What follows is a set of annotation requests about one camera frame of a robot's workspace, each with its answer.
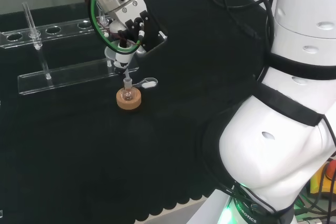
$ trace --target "robot end effector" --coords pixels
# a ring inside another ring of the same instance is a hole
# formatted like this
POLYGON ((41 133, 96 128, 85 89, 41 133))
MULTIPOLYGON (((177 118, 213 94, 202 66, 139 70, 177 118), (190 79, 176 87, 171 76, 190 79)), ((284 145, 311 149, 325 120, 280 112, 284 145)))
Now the robot end effector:
POLYGON ((144 54, 165 41, 166 36, 161 32, 155 19, 147 12, 144 0, 89 0, 89 16, 97 35, 108 48, 116 52, 114 61, 115 69, 124 72, 128 67, 134 53, 144 54), (92 10, 97 1, 102 10, 112 18, 109 25, 110 37, 119 40, 116 43, 110 42, 100 34, 100 28, 95 22, 94 11, 92 10))

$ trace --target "black tablecloth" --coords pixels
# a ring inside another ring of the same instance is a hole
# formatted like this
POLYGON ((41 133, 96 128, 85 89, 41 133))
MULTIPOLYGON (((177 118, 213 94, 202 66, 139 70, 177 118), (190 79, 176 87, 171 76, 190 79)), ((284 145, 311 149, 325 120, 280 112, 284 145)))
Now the black tablecloth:
MULTIPOLYGON (((225 127, 234 105, 250 95, 263 41, 244 35, 207 0, 145 1, 169 35, 139 59, 134 80, 155 77, 159 86, 142 92, 133 113, 116 105, 120 78, 18 95, 17 76, 39 71, 38 59, 31 45, 0 49, 0 222, 131 224, 214 190, 198 140, 207 120, 226 110, 225 127)), ((235 15, 263 37, 261 8, 235 15)), ((80 4, 33 16, 42 25, 87 14, 80 4)), ((22 27, 23 13, 0 16, 0 30, 22 27)), ((95 35, 45 42, 43 49, 50 68, 104 58, 95 35)), ((212 143, 212 168, 226 180, 218 139, 205 141, 212 143)))

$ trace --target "black strap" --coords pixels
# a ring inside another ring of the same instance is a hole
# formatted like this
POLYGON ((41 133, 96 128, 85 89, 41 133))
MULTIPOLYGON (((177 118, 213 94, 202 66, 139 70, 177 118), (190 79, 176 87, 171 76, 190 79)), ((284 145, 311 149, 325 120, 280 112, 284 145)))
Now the black strap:
POLYGON ((240 216, 248 224, 278 224, 279 220, 281 224, 290 224, 294 217, 294 202, 281 211, 274 214, 262 214, 257 210, 251 210, 244 203, 237 199, 234 199, 234 204, 240 216))
POLYGON ((300 63, 272 52, 266 53, 265 63, 291 76, 323 81, 336 79, 336 66, 316 66, 300 63))
POLYGON ((261 83, 256 84, 253 96, 278 113, 308 126, 315 127, 323 117, 322 114, 261 83))

